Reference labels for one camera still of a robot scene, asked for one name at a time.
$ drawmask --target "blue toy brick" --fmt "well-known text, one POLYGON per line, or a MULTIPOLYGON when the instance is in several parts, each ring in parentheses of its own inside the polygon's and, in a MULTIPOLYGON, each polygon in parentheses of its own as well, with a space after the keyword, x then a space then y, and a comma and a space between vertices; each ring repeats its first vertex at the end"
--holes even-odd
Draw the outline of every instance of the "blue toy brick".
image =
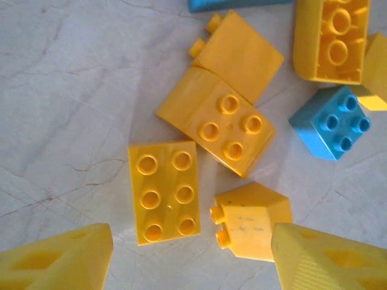
POLYGON ((220 9, 287 4, 292 2, 294 2, 294 0, 188 0, 188 8, 191 13, 198 13, 220 9))
POLYGON ((318 158, 339 160, 371 126, 348 86, 320 89, 289 123, 318 158))

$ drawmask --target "floor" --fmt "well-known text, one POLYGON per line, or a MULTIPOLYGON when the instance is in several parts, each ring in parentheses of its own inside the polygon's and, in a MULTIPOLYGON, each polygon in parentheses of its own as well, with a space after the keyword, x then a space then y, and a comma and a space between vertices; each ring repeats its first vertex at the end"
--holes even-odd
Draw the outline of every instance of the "floor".
MULTIPOLYGON (((187 69, 211 13, 185 0, 0 1, 0 250, 95 222, 109 223, 106 289, 268 289, 273 263, 237 259, 216 243, 213 197, 251 181, 286 195, 294 221, 387 247, 386 114, 339 162, 313 158, 288 118, 321 84, 291 64, 294 9, 238 10, 284 56, 256 107, 278 137, 239 179, 198 151, 201 235, 137 246, 126 148, 182 138, 155 116, 187 69)), ((387 35, 385 0, 369 33, 387 35)))

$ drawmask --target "white marble surface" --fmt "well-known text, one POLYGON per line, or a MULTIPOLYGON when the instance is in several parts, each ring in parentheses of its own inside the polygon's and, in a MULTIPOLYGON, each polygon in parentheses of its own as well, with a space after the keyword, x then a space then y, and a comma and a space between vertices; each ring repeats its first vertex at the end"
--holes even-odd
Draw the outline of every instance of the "white marble surface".
MULTIPOLYGON (((287 122, 319 85, 291 65, 293 7, 239 12, 285 55, 256 106, 278 137, 250 179, 287 195, 298 224, 387 247, 387 115, 338 163, 313 158, 287 122)), ((373 0, 370 33, 387 34, 386 14, 373 0)), ((201 149, 202 234, 136 244, 126 147, 182 137, 154 113, 210 15, 186 0, 0 1, 0 250, 107 222, 106 289, 280 289, 274 264, 217 245, 213 196, 246 181, 201 149)))

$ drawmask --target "yellow toy brick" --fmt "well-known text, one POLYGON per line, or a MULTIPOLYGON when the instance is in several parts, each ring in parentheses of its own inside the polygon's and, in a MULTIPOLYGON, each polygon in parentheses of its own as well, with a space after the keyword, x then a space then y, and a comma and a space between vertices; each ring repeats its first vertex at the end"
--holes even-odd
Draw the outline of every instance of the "yellow toy brick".
POLYGON ((276 222, 292 222, 289 199, 261 184, 251 183, 215 197, 210 209, 219 246, 236 257, 273 261, 270 248, 276 222))
POLYGON ((198 39, 189 53, 192 66, 205 68, 250 104, 256 103, 284 62, 284 57, 235 11, 216 13, 207 25, 207 43, 198 39))
POLYGON ((193 141, 129 148, 139 245, 200 234, 193 141))
POLYGON ((211 72, 190 67, 157 111, 246 178, 275 136, 273 125, 211 72))
POLYGON ((0 253, 0 289, 103 289, 110 227, 94 224, 0 253))
POLYGON ((387 38, 382 33, 368 38, 362 85, 351 90, 370 111, 387 111, 387 38))
POLYGON ((293 63, 318 82, 360 84, 370 0, 297 0, 293 63))
POLYGON ((283 290, 387 289, 387 250, 278 223, 272 251, 283 290))

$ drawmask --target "building block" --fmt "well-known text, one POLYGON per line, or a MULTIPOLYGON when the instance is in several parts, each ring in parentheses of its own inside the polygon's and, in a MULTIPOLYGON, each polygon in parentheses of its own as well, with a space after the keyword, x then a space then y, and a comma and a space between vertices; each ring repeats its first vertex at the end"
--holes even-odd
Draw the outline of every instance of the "building block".
POLYGON ((284 57, 235 11, 216 13, 207 25, 212 34, 189 50, 192 66, 205 68, 225 81, 250 104, 256 103, 284 57))
POLYGON ((246 178, 275 136, 273 125, 211 72, 190 67, 157 115, 246 178))
POLYGON ((193 141, 129 147, 139 245, 200 234, 193 141))
POLYGON ((368 37, 362 84, 351 90, 370 111, 387 111, 387 38, 382 33, 368 37))
POLYGON ((338 160, 371 126, 349 87, 324 88, 289 123, 318 158, 338 160))
POLYGON ((387 289, 387 250, 278 223, 272 251, 282 290, 387 289))
POLYGON ((362 80, 370 0, 297 0, 293 64, 318 82, 362 80))
POLYGON ((110 227, 94 224, 0 253, 0 289, 103 289, 110 227))
POLYGON ((276 222, 292 222, 289 199, 261 184, 251 183, 215 197, 210 209, 219 246, 236 257, 273 261, 270 241, 276 222))
POLYGON ((294 0, 188 0, 188 9, 191 13, 204 11, 252 7, 262 5, 287 4, 294 0))

